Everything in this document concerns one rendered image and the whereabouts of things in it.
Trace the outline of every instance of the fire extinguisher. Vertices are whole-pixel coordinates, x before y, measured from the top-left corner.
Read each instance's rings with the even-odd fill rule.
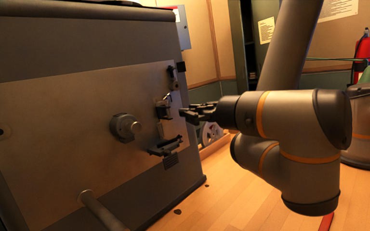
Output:
[[[370,57],[370,38],[369,38],[369,28],[365,28],[364,35],[356,43],[355,58],[369,58]],[[353,62],[351,69],[351,78],[353,77],[353,84],[357,82],[362,77],[365,71],[365,66],[363,62]]]

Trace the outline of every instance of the round knob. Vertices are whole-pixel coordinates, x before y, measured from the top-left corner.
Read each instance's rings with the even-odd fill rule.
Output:
[[[127,123],[125,129],[128,133],[137,134],[141,132],[142,126],[140,122],[134,121]]]

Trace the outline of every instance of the cylindrical bar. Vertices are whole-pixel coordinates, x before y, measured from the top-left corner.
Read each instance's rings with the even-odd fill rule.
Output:
[[[257,90],[295,90],[324,0],[284,0]]]
[[[85,190],[79,195],[81,202],[99,218],[109,231],[130,231],[116,216]]]

